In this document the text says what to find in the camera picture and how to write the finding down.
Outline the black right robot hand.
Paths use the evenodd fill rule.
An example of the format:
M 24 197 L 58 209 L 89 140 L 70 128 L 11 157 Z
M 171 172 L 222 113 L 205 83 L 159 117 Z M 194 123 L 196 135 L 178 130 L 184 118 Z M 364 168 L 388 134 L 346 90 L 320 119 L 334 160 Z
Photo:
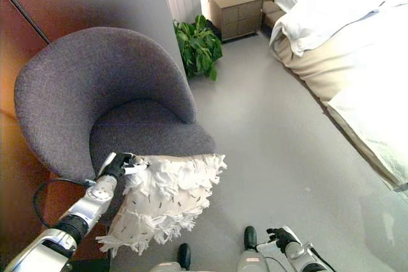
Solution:
M 275 242 L 277 248 L 286 255 L 286 247 L 290 243 L 296 243 L 301 245 L 301 241 L 297 238 L 296 234 L 288 227 L 280 228 L 268 228 L 266 233 L 269 235 L 269 240 L 265 243 L 259 243 L 255 246 L 255 250 L 258 251 L 258 247 L 267 243 Z

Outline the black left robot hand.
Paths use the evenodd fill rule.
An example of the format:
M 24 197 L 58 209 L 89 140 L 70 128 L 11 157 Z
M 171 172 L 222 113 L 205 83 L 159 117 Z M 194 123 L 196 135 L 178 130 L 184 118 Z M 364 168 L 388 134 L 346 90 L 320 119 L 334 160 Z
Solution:
M 129 152 L 111 152 L 102 163 L 101 169 L 96 177 L 109 175 L 118 180 L 122 175 L 132 175 L 141 170 L 146 170 L 149 163 L 140 156 Z

